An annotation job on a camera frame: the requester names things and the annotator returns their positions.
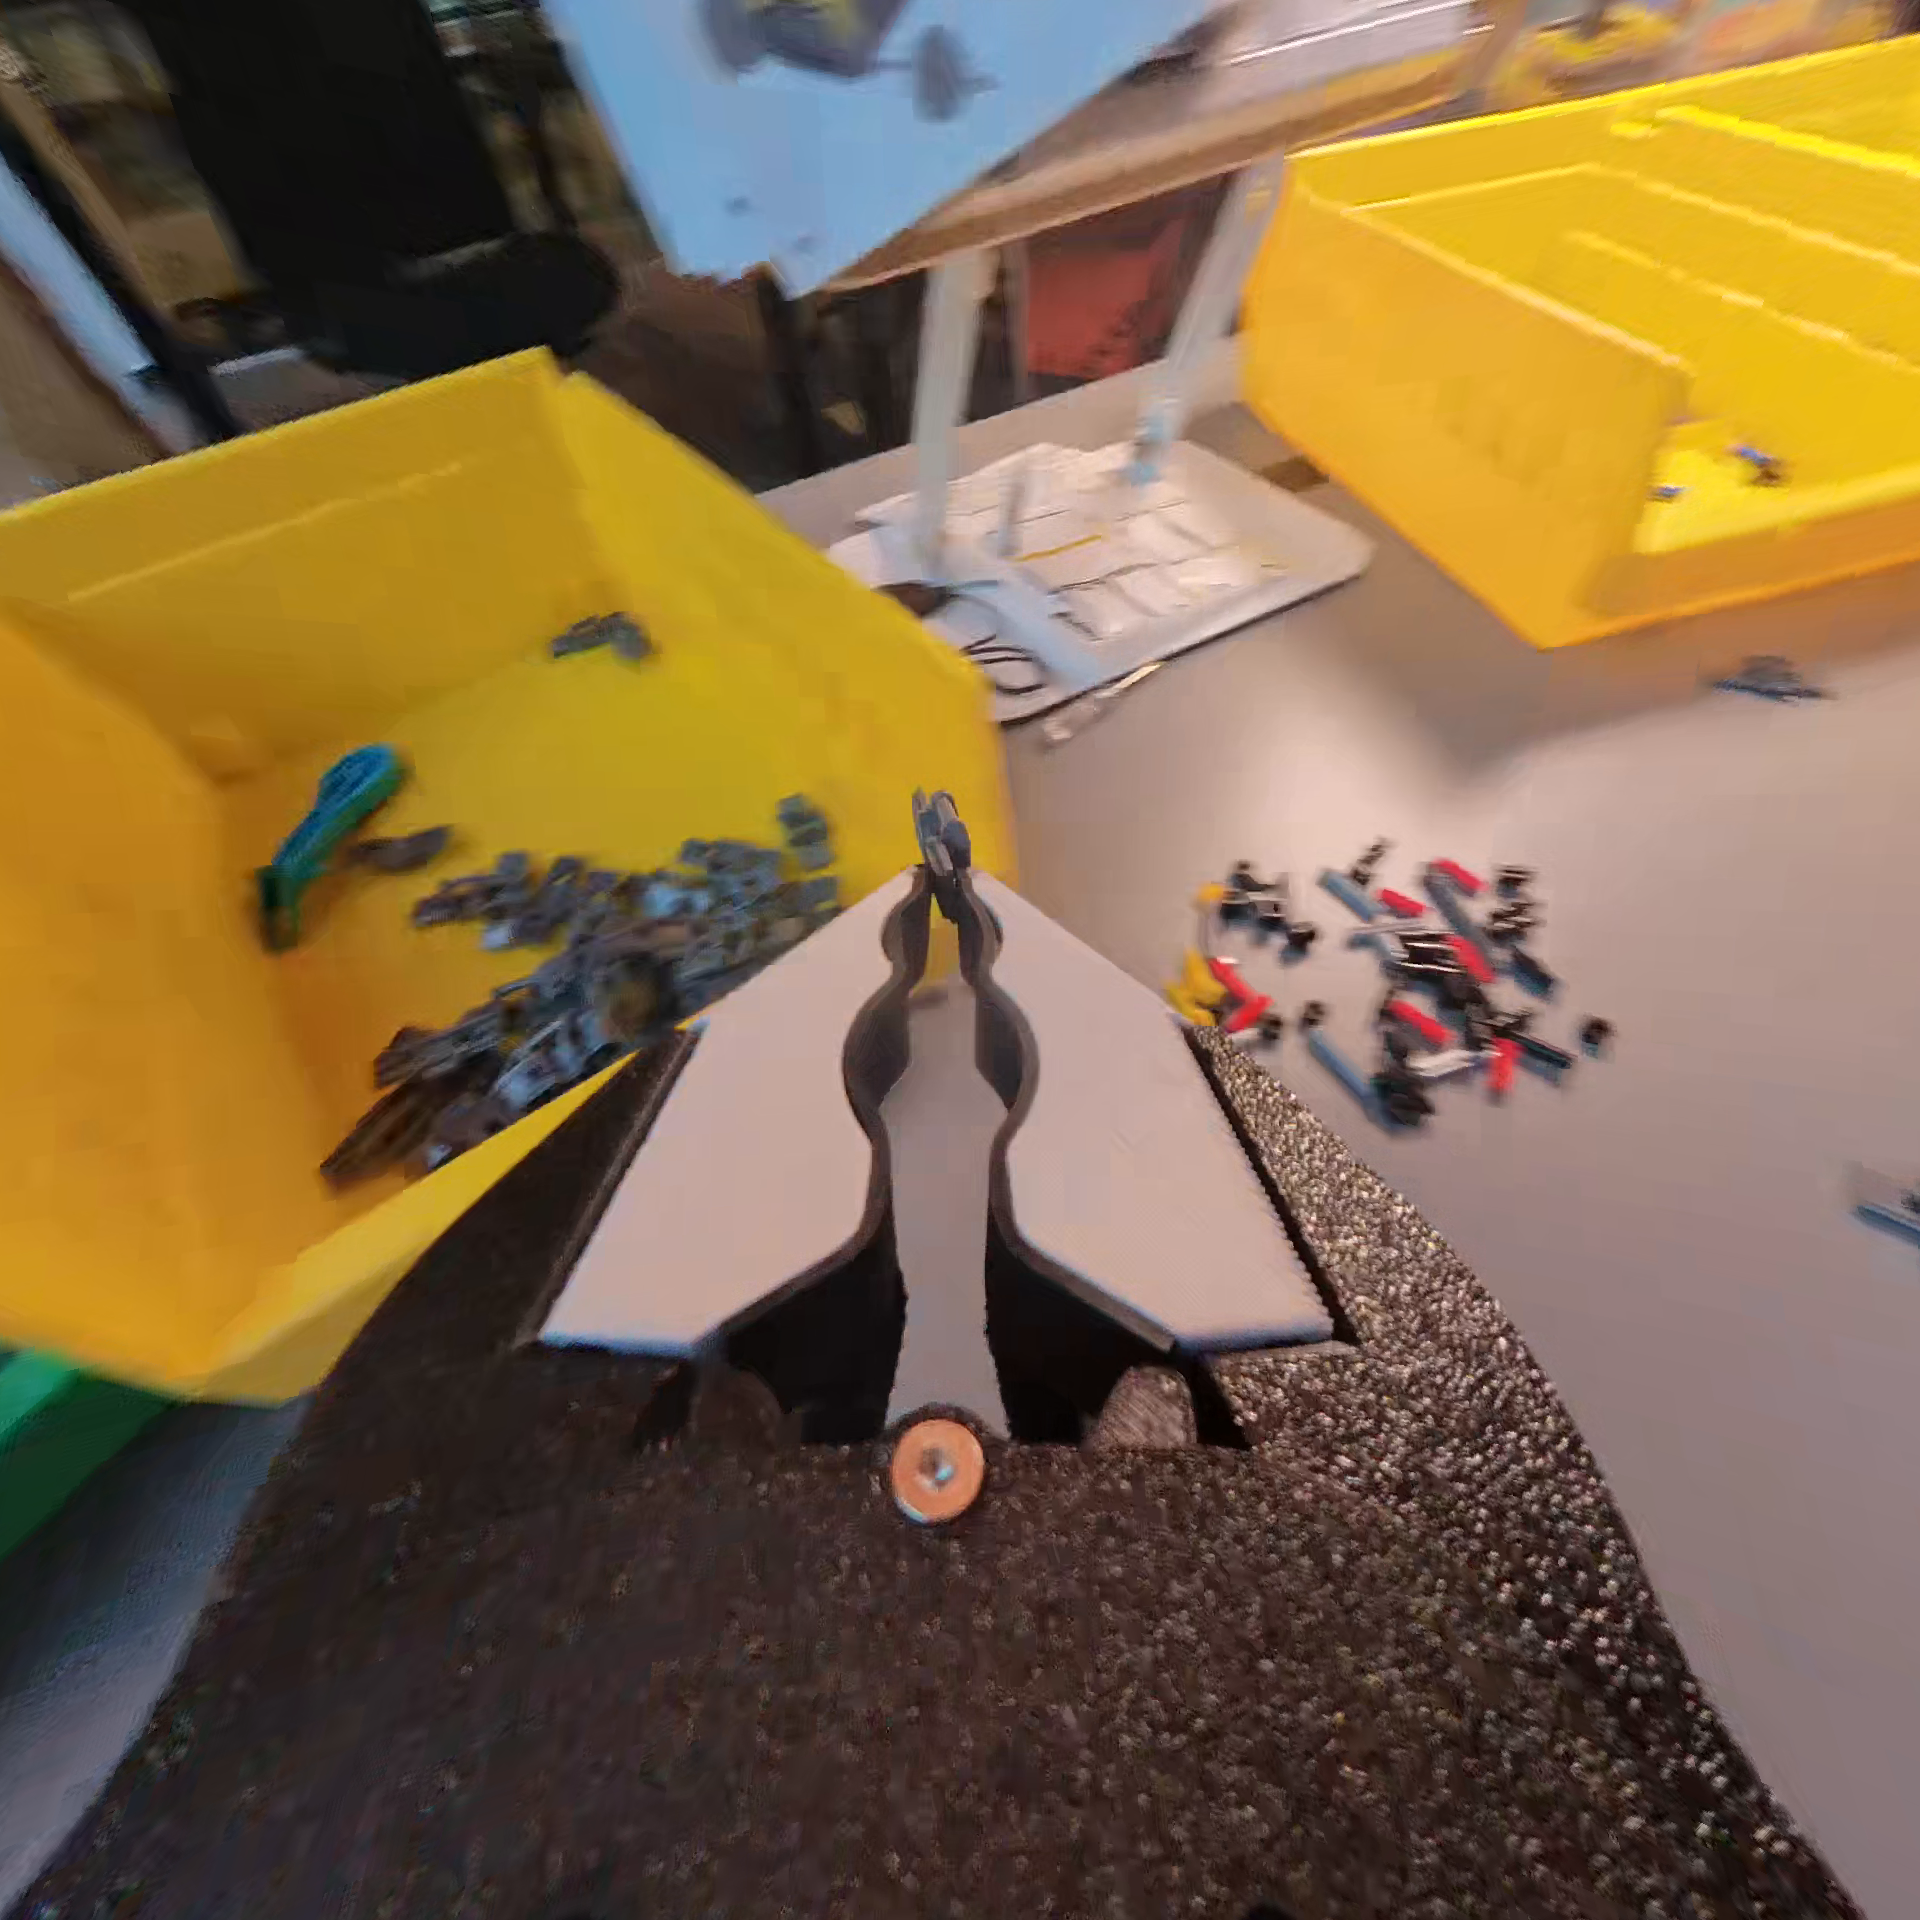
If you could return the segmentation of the yellow plastic bin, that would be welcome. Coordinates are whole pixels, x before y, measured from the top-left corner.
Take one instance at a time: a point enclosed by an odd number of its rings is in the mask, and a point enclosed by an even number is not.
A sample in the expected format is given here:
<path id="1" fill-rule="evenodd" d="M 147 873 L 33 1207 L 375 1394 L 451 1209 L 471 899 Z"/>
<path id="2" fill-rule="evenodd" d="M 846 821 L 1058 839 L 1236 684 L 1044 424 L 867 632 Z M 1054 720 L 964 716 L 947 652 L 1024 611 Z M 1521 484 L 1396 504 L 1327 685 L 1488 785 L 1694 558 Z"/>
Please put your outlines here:
<path id="1" fill-rule="evenodd" d="M 266 949 L 255 871 L 349 751 L 393 746 L 386 826 L 453 826 L 471 871 L 644 871 L 804 794 L 861 897 L 944 786 L 1018 876 L 977 668 L 540 352 L 11 511 L 2 600 L 5 1346 L 176 1400 L 317 1386 L 615 1075 L 324 1184 L 377 1051 L 507 962 L 378 878 Z"/>

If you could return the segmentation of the black office chair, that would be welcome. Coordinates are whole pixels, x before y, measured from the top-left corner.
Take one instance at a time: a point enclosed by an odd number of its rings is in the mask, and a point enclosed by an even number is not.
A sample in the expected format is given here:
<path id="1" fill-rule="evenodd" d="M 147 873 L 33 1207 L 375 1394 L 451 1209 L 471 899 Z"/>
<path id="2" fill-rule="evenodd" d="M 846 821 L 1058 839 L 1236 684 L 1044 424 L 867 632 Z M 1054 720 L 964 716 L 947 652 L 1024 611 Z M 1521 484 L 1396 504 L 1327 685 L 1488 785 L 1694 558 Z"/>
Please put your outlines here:
<path id="1" fill-rule="evenodd" d="M 421 381 L 589 346 L 619 274 L 515 221 L 423 4 L 125 8 L 243 264 L 313 359 Z"/>

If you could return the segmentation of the small blue toy pieces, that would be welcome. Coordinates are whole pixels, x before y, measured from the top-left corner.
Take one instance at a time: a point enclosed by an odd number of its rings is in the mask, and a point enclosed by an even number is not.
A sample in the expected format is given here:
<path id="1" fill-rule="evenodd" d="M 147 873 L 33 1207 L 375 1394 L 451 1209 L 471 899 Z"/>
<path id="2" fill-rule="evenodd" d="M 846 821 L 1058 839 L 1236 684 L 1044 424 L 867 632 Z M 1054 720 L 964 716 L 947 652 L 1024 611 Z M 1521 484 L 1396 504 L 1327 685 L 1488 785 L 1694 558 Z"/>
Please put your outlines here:
<path id="1" fill-rule="evenodd" d="M 1656 504 L 1702 504 L 1744 491 L 1780 489 L 1792 470 L 1784 458 L 1751 442 L 1672 442 L 1656 463 L 1648 488 Z"/>

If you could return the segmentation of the toy instruction booklet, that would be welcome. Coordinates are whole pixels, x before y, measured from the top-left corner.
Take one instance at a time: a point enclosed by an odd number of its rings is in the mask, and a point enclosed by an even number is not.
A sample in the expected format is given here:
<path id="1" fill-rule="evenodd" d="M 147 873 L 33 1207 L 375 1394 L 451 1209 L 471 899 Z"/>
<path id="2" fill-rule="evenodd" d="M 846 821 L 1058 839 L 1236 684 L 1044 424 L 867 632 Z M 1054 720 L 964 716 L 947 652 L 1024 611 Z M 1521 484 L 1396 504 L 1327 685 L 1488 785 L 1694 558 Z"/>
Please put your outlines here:
<path id="1" fill-rule="evenodd" d="M 542 13 L 681 275 L 814 292 L 1217 4 L 560 1 Z"/>

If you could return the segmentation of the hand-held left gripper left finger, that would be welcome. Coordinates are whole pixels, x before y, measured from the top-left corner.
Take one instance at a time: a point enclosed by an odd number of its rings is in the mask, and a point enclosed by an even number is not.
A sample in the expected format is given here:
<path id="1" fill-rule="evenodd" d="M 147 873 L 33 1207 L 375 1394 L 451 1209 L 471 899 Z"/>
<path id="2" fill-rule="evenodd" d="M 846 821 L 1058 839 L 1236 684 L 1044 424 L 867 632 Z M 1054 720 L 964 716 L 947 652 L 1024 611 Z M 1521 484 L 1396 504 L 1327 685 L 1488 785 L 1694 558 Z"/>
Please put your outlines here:
<path id="1" fill-rule="evenodd" d="M 906 1286 L 883 1103 L 931 895 L 908 869 L 688 1034 L 538 1340 L 755 1378 L 806 1443 L 888 1424 Z"/>

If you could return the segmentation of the pile of grey track links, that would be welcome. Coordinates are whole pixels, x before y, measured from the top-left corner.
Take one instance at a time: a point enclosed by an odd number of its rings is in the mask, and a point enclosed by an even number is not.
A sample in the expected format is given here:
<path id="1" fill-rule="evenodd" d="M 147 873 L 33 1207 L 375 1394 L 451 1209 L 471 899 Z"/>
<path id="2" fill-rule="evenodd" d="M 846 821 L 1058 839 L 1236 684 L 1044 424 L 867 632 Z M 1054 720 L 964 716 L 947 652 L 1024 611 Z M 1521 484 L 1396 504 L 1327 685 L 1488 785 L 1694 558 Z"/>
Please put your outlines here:
<path id="1" fill-rule="evenodd" d="M 416 931 L 469 928 L 534 962 L 445 1023 L 404 1023 L 377 1091 L 322 1161 L 332 1190 L 427 1173 L 622 1064 L 783 958 L 841 910 L 829 811 L 774 805 L 768 843 L 692 837 L 651 871 L 501 852 L 410 905 Z"/>

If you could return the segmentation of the yellow divided parts bin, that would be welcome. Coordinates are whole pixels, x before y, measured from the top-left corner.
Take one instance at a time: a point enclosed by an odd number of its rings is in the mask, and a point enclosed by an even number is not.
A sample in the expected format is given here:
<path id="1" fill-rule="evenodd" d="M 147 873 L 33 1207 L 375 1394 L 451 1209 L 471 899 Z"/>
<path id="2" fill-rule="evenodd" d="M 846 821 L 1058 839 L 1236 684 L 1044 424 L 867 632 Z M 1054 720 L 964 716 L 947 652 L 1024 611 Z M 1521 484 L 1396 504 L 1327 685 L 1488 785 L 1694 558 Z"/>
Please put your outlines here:
<path id="1" fill-rule="evenodd" d="M 1245 406 L 1542 650 L 1918 558 L 1899 35 L 1295 157 Z M 1650 502 L 1672 442 L 1780 489 Z"/>

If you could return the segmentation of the grey toy track link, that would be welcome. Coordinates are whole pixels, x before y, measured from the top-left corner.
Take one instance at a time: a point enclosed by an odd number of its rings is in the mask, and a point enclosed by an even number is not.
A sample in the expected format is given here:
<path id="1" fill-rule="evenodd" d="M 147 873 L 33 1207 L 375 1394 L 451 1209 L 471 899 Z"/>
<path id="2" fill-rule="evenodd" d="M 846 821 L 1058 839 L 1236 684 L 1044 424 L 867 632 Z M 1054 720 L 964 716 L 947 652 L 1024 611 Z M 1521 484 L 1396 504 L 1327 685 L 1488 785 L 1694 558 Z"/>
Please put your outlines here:
<path id="1" fill-rule="evenodd" d="M 954 793 L 919 789 L 913 794 L 919 862 L 928 889 L 950 925 L 968 910 L 966 876 L 971 871 L 971 837 Z"/>

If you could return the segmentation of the pile of small toy pins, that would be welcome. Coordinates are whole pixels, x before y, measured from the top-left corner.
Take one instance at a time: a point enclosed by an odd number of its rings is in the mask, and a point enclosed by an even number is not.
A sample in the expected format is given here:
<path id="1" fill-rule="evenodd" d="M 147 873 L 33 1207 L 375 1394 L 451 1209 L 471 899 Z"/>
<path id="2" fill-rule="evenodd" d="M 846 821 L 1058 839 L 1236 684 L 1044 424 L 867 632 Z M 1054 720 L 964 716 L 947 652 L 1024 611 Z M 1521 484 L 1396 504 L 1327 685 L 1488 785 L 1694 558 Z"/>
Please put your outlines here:
<path id="1" fill-rule="evenodd" d="M 1192 931 L 1164 1001 L 1236 1051 L 1273 1055 L 1294 1038 L 1363 1117 L 1396 1135 L 1437 1117 L 1440 1090 L 1478 1087 L 1505 1103 L 1524 1075 L 1558 1085 L 1576 1064 L 1608 1055 L 1611 1044 L 1602 1055 L 1581 1051 L 1584 1018 L 1568 1040 L 1549 1032 L 1563 980 L 1539 952 L 1535 865 L 1477 869 L 1440 855 L 1392 886 L 1392 854 L 1379 837 L 1349 865 L 1318 871 L 1314 886 L 1340 913 L 1332 930 L 1309 919 L 1288 873 L 1232 862 L 1197 887 Z M 1277 981 L 1257 974 L 1260 957 L 1294 971 L 1333 950 L 1354 954 L 1378 987 L 1354 1040 L 1335 1034 L 1330 1001 L 1285 1009 Z"/>

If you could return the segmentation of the white book stand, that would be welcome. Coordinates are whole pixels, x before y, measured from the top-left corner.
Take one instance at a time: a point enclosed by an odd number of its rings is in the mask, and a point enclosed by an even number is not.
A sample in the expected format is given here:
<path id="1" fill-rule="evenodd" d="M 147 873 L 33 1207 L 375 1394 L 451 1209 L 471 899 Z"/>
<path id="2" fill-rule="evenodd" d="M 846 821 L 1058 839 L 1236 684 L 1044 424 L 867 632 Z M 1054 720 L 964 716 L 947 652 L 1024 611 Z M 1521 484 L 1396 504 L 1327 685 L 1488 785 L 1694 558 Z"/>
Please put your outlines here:
<path id="1" fill-rule="evenodd" d="M 1294 491 L 1186 438 L 1205 373 L 1226 345 L 1288 156 L 1445 107 L 1474 84 L 1491 4 L 1226 4 L 1172 74 L 1114 84 L 1048 131 L 996 178 L 906 227 L 841 279 L 882 284 L 924 272 L 915 385 L 915 481 L 861 508 L 829 558 L 922 621 L 977 666 L 1000 725 L 1036 721 L 1149 661 L 1173 659 L 1356 580 L 1367 538 Z M 1175 188 L 1226 180 L 1166 354 L 1144 368 L 1140 408 L 1113 444 L 1126 478 L 1172 474 L 1217 489 L 1274 537 L 1303 583 L 1263 589 L 1199 618 L 1167 618 L 1098 646 L 1054 614 L 1008 564 L 964 558 L 944 535 L 948 484 L 979 355 L 981 308 L 1018 244 Z"/>

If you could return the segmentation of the grey desk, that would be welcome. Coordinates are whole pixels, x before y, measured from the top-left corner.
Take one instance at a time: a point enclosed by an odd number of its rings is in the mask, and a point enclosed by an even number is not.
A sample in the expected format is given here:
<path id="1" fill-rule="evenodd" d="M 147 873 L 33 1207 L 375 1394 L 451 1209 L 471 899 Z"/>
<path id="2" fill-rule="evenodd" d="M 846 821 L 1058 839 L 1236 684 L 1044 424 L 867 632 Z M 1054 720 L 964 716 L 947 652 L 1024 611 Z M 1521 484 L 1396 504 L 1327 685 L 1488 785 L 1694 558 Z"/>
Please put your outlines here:
<path id="1" fill-rule="evenodd" d="M 1203 876 L 1535 865 L 1601 1060 L 1415 1135 L 1294 1038 L 1273 1144 L 1366 1357 L 1247 1451 L 635 1445 L 521 1259 L 603 1094 L 317 1402 L 186 1409 L 5 1571 L 5 1915 L 1917 1915 L 1917 572 L 1538 653 L 1350 589 L 1012 742 L 1022 880 L 1143 980 Z M 1718 693 L 1755 653 L 1835 697 Z"/>

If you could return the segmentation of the green crate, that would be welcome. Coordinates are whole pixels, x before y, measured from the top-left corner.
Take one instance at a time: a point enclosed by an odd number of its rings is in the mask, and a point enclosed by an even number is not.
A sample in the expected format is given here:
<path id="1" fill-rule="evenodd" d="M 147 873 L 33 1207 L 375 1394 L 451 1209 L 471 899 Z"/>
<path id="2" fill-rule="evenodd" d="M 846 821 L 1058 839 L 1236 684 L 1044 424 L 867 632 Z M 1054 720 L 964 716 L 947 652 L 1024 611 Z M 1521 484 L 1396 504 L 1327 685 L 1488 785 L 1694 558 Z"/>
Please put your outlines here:
<path id="1" fill-rule="evenodd" d="M 2 1350 L 2 1555 L 175 1404 L 60 1357 Z"/>

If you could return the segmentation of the sticker sheet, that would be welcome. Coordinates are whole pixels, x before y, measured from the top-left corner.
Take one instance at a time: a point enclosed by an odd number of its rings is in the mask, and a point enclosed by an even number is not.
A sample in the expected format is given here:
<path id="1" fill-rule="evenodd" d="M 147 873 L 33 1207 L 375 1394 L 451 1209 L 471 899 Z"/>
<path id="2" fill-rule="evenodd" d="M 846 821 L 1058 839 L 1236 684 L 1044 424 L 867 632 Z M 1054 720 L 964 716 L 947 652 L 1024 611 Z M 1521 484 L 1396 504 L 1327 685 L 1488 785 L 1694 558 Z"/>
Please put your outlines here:
<path id="1" fill-rule="evenodd" d="M 1122 444 L 1042 442 L 948 484 L 944 535 L 1008 564 L 1098 646 L 1303 583 L 1268 531 L 1217 489 L 1166 474 L 1129 481 Z"/>

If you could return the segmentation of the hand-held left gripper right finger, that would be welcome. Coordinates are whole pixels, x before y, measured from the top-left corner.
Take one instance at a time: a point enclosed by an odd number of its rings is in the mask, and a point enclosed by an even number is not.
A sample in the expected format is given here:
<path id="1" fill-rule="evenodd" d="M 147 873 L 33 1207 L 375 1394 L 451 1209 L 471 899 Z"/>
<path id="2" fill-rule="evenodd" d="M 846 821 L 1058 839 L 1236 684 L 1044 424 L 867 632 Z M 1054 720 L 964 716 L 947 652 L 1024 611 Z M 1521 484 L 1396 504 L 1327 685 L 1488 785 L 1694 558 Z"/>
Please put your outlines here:
<path id="1" fill-rule="evenodd" d="M 1214 1366 L 1335 1342 L 1335 1303 L 1179 1014 L 996 876 L 958 889 L 989 1151 L 987 1340 L 1010 1435 L 1082 1445 L 1117 1386 L 1175 1379 L 1205 1445 Z"/>

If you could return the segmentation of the orange container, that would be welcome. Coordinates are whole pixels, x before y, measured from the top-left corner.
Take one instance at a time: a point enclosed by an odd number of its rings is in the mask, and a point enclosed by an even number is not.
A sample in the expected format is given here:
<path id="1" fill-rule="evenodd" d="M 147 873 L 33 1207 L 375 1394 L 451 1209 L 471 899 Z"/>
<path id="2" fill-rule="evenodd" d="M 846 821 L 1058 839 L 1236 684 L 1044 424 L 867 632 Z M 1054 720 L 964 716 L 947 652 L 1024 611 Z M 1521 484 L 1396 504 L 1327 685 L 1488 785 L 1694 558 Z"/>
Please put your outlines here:
<path id="1" fill-rule="evenodd" d="M 1152 361 L 1189 282 L 1195 214 L 1138 205 L 1036 235 L 1027 251 L 1024 364 L 1058 392 Z"/>

